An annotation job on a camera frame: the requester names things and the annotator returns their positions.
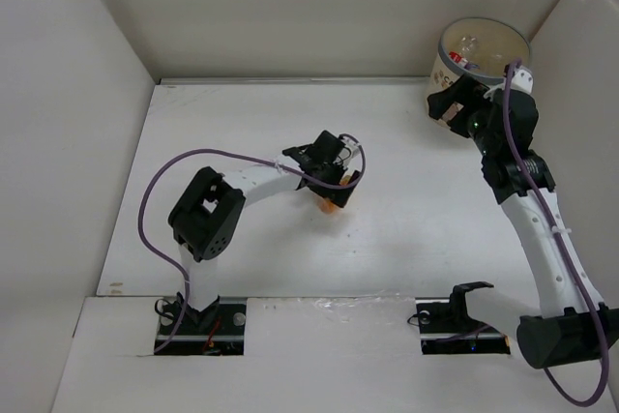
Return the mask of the clear bottle red label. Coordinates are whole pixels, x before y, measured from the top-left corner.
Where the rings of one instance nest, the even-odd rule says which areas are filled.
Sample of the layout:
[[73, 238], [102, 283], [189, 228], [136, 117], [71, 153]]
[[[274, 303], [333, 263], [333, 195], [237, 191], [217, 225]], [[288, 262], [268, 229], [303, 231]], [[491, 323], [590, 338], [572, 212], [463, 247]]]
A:
[[449, 58], [459, 67], [467, 70], [469, 69], [470, 60], [467, 57], [467, 53], [462, 50], [452, 50], [449, 52]]

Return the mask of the large clear plastic bottle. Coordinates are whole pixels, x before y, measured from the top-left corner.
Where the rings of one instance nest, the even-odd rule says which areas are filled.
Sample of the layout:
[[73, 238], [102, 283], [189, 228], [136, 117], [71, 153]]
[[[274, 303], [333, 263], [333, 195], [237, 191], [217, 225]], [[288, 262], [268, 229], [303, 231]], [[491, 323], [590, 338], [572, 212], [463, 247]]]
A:
[[470, 60], [469, 69], [482, 74], [491, 74], [494, 69], [498, 69], [503, 65], [503, 55], [492, 51], [485, 44], [482, 44], [477, 37], [472, 35], [463, 36], [456, 50], [462, 50], [467, 53]]

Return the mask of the orange bottle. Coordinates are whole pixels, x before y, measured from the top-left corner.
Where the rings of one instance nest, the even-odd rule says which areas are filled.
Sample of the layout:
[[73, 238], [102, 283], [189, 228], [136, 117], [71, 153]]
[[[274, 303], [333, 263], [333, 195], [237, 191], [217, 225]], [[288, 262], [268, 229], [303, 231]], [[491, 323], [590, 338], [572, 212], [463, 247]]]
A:
[[340, 190], [329, 191], [325, 196], [319, 196], [316, 200], [318, 208], [325, 214], [333, 214], [337, 210], [342, 209], [347, 204], [353, 188], [348, 188], [348, 185], [356, 180], [356, 172], [352, 175], [347, 174], [339, 181]]

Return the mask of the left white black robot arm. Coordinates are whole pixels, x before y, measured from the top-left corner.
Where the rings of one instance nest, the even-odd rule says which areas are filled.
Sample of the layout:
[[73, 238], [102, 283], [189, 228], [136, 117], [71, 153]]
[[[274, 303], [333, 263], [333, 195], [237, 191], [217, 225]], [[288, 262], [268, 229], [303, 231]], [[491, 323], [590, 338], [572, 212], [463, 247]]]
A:
[[168, 217], [189, 277], [190, 290], [179, 300], [184, 323], [198, 333], [215, 323], [218, 257], [230, 246], [246, 208], [304, 188], [342, 208], [365, 172], [348, 171], [356, 157], [366, 159], [357, 139], [324, 131], [311, 144], [287, 148], [271, 160], [253, 159], [245, 169], [198, 170]]

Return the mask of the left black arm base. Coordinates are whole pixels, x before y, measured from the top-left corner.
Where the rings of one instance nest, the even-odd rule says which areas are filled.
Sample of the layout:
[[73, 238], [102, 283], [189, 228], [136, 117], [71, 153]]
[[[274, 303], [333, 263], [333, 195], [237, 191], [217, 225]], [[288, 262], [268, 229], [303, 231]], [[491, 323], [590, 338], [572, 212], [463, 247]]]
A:
[[246, 299], [220, 299], [195, 324], [187, 312], [173, 333], [180, 303], [159, 299], [159, 317], [154, 342], [156, 356], [242, 356], [245, 348]]

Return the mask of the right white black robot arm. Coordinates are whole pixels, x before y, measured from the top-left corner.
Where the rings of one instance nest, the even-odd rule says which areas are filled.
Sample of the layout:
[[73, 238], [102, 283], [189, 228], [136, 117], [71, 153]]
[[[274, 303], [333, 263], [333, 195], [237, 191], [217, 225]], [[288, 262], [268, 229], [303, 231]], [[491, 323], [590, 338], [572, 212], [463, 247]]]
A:
[[488, 282], [460, 284], [447, 317], [460, 330], [483, 322], [515, 339], [534, 369], [607, 360], [618, 340], [618, 311], [585, 276], [549, 168], [530, 148], [539, 118], [531, 83], [504, 91], [464, 75], [427, 98], [430, 118], [480, 150], [484, 178], [516, 231], [539, 296], [530, 308]]

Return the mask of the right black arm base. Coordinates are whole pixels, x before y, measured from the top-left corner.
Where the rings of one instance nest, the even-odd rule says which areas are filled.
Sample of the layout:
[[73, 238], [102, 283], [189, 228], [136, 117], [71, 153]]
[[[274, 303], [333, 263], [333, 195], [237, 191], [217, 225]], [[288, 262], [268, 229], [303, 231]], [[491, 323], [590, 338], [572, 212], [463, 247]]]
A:
[[419, 331], [423, 355], [506, 355], [509, 339], [495, 329], [455, 314], [448, 298], [416, 298], [407, 319]]

